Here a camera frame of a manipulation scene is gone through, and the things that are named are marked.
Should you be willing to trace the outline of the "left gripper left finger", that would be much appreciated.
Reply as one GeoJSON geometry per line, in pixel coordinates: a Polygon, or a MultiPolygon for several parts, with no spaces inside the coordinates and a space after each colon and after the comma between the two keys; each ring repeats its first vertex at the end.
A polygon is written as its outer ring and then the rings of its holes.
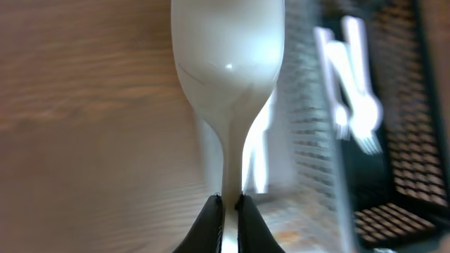
{"type": "Polygon", "coordinates": [[[211,195],[173,253],[220,253],[222,235],[222,198],[220,195],[211,195]]]}

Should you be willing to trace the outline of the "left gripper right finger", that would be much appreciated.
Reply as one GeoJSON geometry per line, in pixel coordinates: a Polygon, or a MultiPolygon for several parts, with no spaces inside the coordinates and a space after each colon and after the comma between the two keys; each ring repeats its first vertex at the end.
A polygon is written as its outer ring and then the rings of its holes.
{"type": "Polygon", "coordinates": [[[239,253],[284,253],[249,195],[241,194],[235,204],[238,212],[239,253]]]}

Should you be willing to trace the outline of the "white plastic spoon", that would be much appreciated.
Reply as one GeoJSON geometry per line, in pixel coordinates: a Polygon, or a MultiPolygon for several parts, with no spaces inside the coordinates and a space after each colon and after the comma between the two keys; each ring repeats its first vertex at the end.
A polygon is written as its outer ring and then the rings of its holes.
{"type": "Polygon", "coordinates": [[[188,102],[214,130],[223,153],[220,252],[238,251],[243,148],[283,61],[283,0],[173,0],[172,46],[188,102]]]}
{"type": "Polygon", "coordinates": [[[349,45],[356,87],[363,97],[364,116],[368,128],[376,131],[383,120],[383,107],[373,92],[365,24],[361,18],[346,15],[342,18],[341,25],[349,45]]]}
{"type": "Polygon", "coordinates": [[[249,174],[252,171],[255,192],[266,193],[268,189],[268,168],[266,152],[266,131],[271,126],[271,106],[274,95],[271,94],[252,123],[243,148],[242,191],[248,187],[249,174]]]}

